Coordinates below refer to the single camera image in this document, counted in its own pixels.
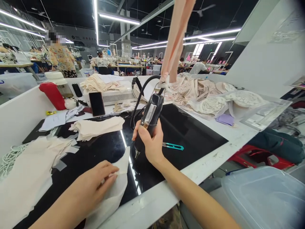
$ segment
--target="pink fabric strip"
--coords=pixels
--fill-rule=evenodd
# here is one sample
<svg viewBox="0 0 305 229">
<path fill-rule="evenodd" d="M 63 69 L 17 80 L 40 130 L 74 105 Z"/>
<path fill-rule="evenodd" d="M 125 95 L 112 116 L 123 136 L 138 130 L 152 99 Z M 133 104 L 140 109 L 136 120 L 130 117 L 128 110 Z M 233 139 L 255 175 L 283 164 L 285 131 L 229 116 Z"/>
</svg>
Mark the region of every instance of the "pink fabric strip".
<svg viewBox="0 0 305 229">
<path fill-rule="evenodd" d="M 175 0 L 168 43 L 162 63 L 160 83 L 165 82 L 168 75 L 170 75 L 170 83 L 174 83 L 177 80 L 177 68 L 183 49 L 183 38 L 195 2 L 196 0 Z"/>
</svg>

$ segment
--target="red bottle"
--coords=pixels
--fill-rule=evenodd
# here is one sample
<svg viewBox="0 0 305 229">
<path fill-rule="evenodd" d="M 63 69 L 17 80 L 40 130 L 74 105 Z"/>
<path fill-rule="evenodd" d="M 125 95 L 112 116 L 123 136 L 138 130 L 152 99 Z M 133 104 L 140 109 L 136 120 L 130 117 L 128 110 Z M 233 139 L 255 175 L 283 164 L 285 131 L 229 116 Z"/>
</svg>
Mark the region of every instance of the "red bottle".
<svg viewBox="0 0 305 229">
<path fill-rule="evenodd" d="M 49 98 L 56 110 L 66 109 L 66 107 L 64 106 L 64 98 L 59 92 L 56 84 L 51 82 L 42 83 L 40 84 L 39 89 L 45 93 L 45 95 Z"/>
</svg>

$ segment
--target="smartphone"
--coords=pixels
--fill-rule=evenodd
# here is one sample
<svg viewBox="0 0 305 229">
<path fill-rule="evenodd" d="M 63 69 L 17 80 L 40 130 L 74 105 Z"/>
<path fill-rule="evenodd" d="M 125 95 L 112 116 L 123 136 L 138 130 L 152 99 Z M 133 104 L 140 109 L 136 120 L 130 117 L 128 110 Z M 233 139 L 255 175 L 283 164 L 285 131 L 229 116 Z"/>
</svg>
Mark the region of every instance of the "smartphone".
<svg viewBox="0 0 305 229">
<path fill-rule="evenodd" d="M 92 115 L 100 116 L 105 114 L 105 107 L 101 92 L 89 93 L 89 99 L 91 103 Z"/>
</svg>

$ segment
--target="red stool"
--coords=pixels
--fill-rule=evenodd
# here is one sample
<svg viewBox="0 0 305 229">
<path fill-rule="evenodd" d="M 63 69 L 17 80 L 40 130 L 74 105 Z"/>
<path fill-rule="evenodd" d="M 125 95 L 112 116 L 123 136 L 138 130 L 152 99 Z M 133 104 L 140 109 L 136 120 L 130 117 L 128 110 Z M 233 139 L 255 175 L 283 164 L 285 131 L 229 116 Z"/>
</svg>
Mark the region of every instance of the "red stool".
<svg viewBox="0 0 305 229">
<path fill-rule="evenodd" d="M 274 155 L 278 161 L 274 162 L 270 156 L 274 155 L 265 149 L 260 149 L 252 145 L 244 145 L 238 152 L 236 152 L 228 161 L 235 161 L 245 167 L 257 168 L 257 164 L 264 162 L 268 166 L 275 167 L 277 169 L 286 169 L 294 164 Z"/>
</svg>

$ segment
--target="purple fabric piece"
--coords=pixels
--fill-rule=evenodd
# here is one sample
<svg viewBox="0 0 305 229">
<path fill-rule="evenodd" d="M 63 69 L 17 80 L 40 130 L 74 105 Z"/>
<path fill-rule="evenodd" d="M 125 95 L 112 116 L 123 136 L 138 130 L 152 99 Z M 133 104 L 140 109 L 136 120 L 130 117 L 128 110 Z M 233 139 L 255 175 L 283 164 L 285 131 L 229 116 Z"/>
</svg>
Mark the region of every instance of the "purple fabric piece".
<svg viewBox="0 0 305 229">
<path fill-rule="evenodd" d="M 217 122 L 221 122 L 223 124 L 227 124 L 230 126 L 234 125 L 234 118 L 229 114 L 222 114 L 216 118 Z"/>
</svg>

